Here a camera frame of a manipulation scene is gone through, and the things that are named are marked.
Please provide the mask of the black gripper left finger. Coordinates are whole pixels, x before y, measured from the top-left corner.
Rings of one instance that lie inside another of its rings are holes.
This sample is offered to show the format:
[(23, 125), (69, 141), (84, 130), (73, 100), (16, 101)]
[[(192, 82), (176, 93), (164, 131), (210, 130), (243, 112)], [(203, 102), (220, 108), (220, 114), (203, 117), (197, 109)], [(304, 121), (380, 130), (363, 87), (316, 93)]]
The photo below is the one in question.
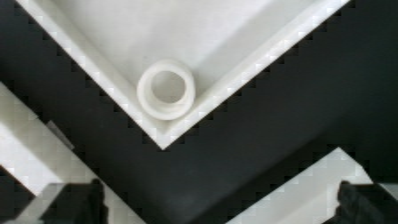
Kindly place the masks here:
[(100, 180), (52, 183), (16, 218), (16, 224), (108, 224)]

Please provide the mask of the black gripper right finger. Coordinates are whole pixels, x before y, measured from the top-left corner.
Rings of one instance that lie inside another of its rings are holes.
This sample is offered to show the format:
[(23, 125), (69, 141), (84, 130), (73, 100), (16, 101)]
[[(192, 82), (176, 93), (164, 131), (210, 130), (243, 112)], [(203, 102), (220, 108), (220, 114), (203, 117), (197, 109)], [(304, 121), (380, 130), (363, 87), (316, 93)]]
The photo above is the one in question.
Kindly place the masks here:
[(398, 199), (379, 184), (339, 183), (334, 216), (322, 224), (398, 224)]

